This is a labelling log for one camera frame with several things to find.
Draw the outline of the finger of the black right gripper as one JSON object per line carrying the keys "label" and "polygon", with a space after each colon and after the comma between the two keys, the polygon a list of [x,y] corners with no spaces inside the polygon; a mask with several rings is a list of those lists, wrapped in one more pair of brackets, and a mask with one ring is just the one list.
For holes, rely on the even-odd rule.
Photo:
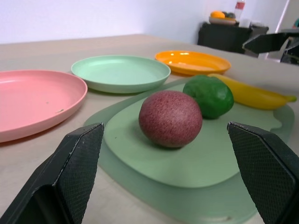
{"label": "finger of the black right gripper", "polygon": [[283,52],[282,63],[299,63],[299,37],[290,37]]}
{"label": "finger of the black right gripper", "polygon": [[256,35],[248,39],[242,48],[255,54],[279,51],[289,36],[290,33]]}

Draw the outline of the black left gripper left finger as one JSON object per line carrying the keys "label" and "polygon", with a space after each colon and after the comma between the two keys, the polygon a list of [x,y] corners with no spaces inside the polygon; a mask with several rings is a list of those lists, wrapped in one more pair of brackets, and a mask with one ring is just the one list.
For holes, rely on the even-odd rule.
{"label": "black left gripper left finger", "polygon": [[103,134],[102,123],[68,133],[32,173],[0,224],[82,224]]}

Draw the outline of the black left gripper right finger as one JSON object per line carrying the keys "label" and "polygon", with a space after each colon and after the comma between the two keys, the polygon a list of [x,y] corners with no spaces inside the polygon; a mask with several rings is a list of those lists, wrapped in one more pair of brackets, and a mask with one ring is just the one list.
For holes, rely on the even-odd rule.
{"label": "black left gripper right finger", "polygon": [[299,224],[299,157],[274,133],[229,122],[242,180],[265,224]]}

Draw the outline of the white fruit bowl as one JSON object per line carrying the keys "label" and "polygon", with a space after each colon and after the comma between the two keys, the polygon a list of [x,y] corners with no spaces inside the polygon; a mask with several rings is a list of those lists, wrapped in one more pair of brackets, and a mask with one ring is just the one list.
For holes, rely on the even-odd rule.
{"label": "white fruit bowl", "polygon": [[211,24],[232,25],[232,26],[237,23],[236,19],[232,19],[232,18],[217,18],[217,17],[209,17],[209,22]]}

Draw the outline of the orange plate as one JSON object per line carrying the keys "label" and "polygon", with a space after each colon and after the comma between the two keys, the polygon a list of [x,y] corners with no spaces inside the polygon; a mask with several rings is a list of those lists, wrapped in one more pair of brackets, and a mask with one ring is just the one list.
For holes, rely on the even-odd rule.
{"label": "orange plate", "polygon": [[162,51],[155,55],[155,59],[168,65],[172,72],[189,76],[223,74],[231,68],[231,63],[226,59],[195,51]]}

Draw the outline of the pink plate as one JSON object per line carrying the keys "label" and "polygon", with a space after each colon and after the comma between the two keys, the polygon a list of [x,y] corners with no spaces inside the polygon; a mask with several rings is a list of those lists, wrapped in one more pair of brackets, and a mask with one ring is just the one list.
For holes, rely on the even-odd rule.
{"label": "pink plate", "polygon": [[83,104],[87,85],[51,70],[0,71],[0,143],[45,131]]}

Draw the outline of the red round fruit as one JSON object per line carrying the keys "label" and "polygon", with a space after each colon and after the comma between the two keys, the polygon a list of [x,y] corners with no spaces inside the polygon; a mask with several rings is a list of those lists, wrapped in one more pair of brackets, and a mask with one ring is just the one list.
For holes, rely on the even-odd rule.
{"label": "red round fruit", "polygon": [[163,147],[180,148],[192,142],[202,128],[197,102],[179,91],[158,91],[147,97],[139,112],[144,135]]}

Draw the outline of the light green plate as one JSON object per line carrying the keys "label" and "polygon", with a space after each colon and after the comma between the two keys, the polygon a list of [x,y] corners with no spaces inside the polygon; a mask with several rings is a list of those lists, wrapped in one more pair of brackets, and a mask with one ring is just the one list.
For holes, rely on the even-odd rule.
{"label": "light green plate", "polygon": [[125,55],[85,58],[75,62],[71,71],[83,79],[90,89],[117,94],[155,89],[163,85],[171,74],[164,63]]}

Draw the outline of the clear bottle red label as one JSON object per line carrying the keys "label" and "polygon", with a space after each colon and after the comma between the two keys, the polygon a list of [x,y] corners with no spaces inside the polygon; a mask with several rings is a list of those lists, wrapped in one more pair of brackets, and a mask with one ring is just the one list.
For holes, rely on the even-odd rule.
{"label": "clear bottle red label", "polygon": [[237,21],[240,20],[240,17],[242,15],[244,7],[245,7],[245,0],[237,0],[236,1],[234,14],[235,14],[235,19]]}

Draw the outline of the black cabinet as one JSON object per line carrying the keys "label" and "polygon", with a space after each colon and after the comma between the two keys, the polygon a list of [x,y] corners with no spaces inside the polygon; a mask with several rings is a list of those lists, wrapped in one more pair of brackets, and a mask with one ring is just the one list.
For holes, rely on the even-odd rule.
{"label": "black cabinet", "polygon": [[252,37],[266,34],[268,27],[251,26],[242,28],[237,25],[203,23],[198,32],[197,44],[222,51],[258,57],[258,54],[246,51],[243,44]]}

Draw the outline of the yellow banana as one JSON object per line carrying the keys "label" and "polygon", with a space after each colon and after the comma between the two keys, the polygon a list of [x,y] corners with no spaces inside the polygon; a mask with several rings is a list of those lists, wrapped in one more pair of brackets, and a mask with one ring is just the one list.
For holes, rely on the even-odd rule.
{"label": "yellow banana", "polygon": [[235,102],[261,110],[275,110],[289,102],[296,102],[296,96],[285,96],[276,92],[257,88],[219,74],[209,74],[225,83],[232,91]]}

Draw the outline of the green cutting board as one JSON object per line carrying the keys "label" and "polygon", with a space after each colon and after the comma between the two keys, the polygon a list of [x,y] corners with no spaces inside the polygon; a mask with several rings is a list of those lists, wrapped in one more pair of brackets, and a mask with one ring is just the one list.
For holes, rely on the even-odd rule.
{"label": "green cutting board", "polygon": [[152,208],[185,224],[242,224],[256,207],[242,181],[227,124],[235,121],[270,131],[287,142],[295,114],[286,105],[265,111],[234,104],[204,120],[196,139],[180,149],[149,141],[138,114],[150,91],[107,107],[85,125],[102,122],[99,166],[120,186]]}

